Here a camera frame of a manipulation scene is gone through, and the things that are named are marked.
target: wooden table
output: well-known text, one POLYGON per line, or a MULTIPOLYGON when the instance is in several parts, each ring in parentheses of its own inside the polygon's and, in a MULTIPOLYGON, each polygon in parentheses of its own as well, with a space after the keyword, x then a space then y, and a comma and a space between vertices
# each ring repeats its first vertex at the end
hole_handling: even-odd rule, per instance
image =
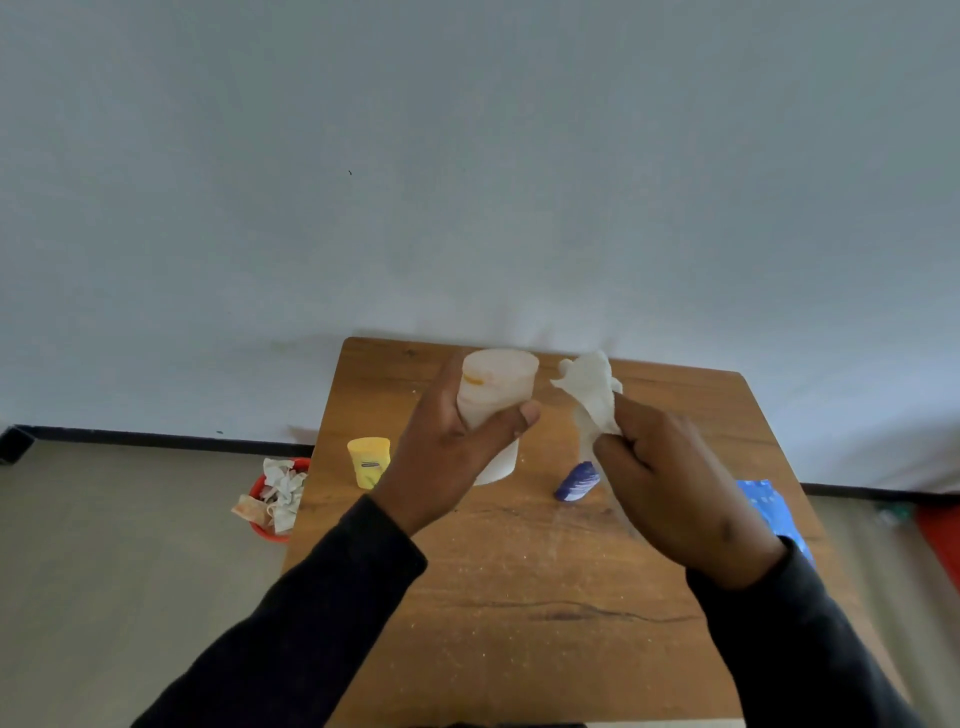
MULTIPOLYGON (((436 344, 350 338, 343 346, 285 569, 361 495, 347 441, 396 443, 449 356, 436 344)), ((516 471, 472 491, 415 538, 430 562, 387 624, 334 723, 435 725, 740 715, 683 570, 633 540, 595 489, 552 493, 577 462, 572 399, 549 382, 562 357, 539 354, 540 423, 516 471)), ((735 477, 783 494, 830 593, 894 674, 823 526, 744 378, 614 360, 631 398, 688 415, 735 477)))

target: red object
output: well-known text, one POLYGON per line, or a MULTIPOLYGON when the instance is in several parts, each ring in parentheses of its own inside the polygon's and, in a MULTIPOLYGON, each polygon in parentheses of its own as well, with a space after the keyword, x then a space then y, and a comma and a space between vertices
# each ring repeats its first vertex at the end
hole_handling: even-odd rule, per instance
POLYGON ((916 519, 926 542, 960 592, 960 505, 922 506, 917 509, 916 519))
MULTIPOLYGON (((294 472, 295 473, 306 473, 310 470, 310 458, 308 457, 295 457, 294 458, 294 472)), ((250 488, 251 497, 260 499, 260 493, 264 488, 267 487, 267 476, 261 475, 256 479, 256 482, 253 483, 253 487, 250 488)), ((277 544, 286 544, 290 541, 290 534, 284 534, 283 536, 277 536, 276 533, 271 533, 266 528, 258 526, 253 521, 250 521, 250 528, 252 528, 259 536, 262 536, 267 541, 273 541, 277 544)))

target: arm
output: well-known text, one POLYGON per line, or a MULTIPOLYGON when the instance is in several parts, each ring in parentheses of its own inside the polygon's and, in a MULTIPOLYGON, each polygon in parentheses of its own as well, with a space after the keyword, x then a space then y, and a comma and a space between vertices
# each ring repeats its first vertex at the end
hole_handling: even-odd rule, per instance
POLYGON ((410 537, 460 502, 540 418, 527 401, 468 432, 456 407, 464 356, 423 393, 390 467, 247 619, 207 648, 134 724, 320 726, 407 588, 426 569, 410 537))
POLYGON ((740 592, 722 590, 696 571, 686 577, 747 724, 812 725, 829 716, 846 725, 920 726, 816 571, 784 542, 780 562, 740 592))
POLYGON ((134 724, 323 725, 426 559, 361 497, 134 724))
POLYGON ((594 453, 631 523, 687 567, 747 723, 920 725, 820 577, 773 534, 696 428, 615 402, 623 437, 602 435, 594 453))

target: beige floor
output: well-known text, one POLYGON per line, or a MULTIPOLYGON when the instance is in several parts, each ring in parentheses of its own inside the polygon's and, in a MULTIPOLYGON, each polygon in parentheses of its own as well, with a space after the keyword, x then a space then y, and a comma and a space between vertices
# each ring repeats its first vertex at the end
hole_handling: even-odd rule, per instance
MULTIPOLYGON (((228 509, 261 462, 38 443, 0 469, 4 726, 128 725, 254 607, 283 547, 255 538, 228 509)), ((870 503, 815 505, 918 709, 931 728, 952 725, 960 596, 912 525, 879 525, 870 503)))

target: white wall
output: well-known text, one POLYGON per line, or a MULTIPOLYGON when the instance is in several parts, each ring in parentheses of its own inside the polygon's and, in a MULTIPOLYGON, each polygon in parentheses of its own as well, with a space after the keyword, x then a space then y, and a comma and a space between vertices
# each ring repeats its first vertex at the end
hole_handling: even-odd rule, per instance
POLYGON ((0 410, 310 442, 354 332, 603 347, 742 372, 803 480, 929 486, 958 32, 950 0, 8 0, 0 410))

